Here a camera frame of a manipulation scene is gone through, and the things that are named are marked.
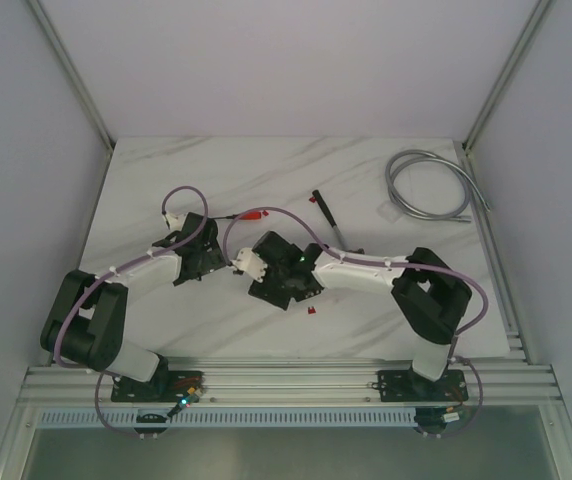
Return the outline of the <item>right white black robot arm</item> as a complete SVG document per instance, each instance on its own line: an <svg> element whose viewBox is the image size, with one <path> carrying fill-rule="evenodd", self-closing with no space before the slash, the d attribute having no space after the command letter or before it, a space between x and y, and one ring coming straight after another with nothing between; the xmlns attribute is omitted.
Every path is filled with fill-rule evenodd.
<svg viewBox="0 0 572 480"><path fill-rule="evenodd" d="M431 250L407 257L375 257L311 243L305 249L274 231L241 249L232 261L253 279L248 294L282 310L326 290L390 295L418 337L409 374L410 390L430 399L444 387L456 330L472 291Z"/></svg>

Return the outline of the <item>black fuse box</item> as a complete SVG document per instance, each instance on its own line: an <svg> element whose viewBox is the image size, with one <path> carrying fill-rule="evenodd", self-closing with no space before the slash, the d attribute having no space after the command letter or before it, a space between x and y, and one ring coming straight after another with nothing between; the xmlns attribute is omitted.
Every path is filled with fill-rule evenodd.
<svg viewBox="0 0 572 480"><path fill-rule="evenodd" d="M202 254L201 272L203 275L213 273L227 266L219 247L209 248Z"/></svg>

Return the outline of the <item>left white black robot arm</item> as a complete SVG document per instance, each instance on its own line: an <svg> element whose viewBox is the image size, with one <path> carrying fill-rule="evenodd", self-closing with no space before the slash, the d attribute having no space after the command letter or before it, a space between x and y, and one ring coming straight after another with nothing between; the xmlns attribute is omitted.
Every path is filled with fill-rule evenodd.
<svg viewBox="0 0 572 480"><path fill-rule="evenodd" d="M225 266L215 219L188 213L166 221L171 232L125 267L69 272L40 335L55 358L134 380L148 402L164 399L171 379L161 355L124 339L127 307L159 287L200 281Z"/></svg>

